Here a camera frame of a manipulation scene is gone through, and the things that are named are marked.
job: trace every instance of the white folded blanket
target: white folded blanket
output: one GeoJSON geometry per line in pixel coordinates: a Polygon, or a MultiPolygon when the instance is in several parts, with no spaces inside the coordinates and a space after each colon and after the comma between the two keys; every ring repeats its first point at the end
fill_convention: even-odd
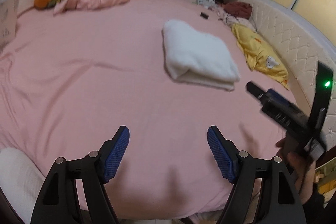
{"type": "Polygon", "coordinates": [[[163,35],[166,67],[174,80],[234,90],[240,75],[220,38],[175,19],[164,24],[163,35]]]}

